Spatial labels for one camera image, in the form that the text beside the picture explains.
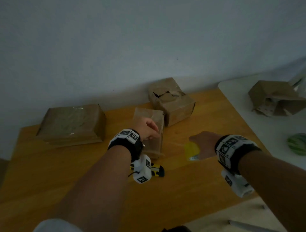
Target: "shirt sleeve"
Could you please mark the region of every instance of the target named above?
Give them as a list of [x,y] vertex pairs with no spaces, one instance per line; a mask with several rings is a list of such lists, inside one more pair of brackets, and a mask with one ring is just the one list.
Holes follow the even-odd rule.
[[77,226],[62,220],[62,219],[48,219],[42,221],[36,226],[33,232],[83,232]]

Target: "white table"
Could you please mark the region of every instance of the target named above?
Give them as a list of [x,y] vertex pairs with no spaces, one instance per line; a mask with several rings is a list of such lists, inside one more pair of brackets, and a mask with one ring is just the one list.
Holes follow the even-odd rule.
[[223,81],[219,89],[274,157],[306,170],[306,156],[295,154],[287,145],[289,136],[306,133],[306,109],[290,117],[266,117],[252,111],[248,91],[258,80],[275,80],[275,76],[261,74]]

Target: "wooden tabletop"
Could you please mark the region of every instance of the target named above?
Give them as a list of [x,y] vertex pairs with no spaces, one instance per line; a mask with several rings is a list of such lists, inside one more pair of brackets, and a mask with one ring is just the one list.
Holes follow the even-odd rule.
[[[221,176],[217,158],[187,161],[184,144],[201,131],[241,134],[266,149],[219,89],[191,94],[190,118],[165,128],[162,152],[155,163],[165,177],[145,184],[129,179],[119,231],[161,231],[238,204]],[[150,103],[137,107],[152,109]],[[106,111],[102,143],[54,148],[35,139],[39,125],[21,129],[0,190],[0,231],[32,231],[74,183],[104,154],[109,140],[127,128],[135,106]]]

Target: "floor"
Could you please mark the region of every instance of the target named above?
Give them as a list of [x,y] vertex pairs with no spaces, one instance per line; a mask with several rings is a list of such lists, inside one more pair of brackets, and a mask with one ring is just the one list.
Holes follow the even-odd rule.
[[246,230],[228,224],[228,220],[235,220],[267,229],[286,232],[285,228],[260,197],[240,203],[217,213],[199,218],[185,224],[192,232],[245,232]]

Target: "green tape roll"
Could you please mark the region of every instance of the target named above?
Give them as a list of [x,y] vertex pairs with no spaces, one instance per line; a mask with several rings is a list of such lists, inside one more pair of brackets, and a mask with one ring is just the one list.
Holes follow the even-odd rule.
[[306,134],[298,133],[288,138],[288,146],[298,155],[306,155]]

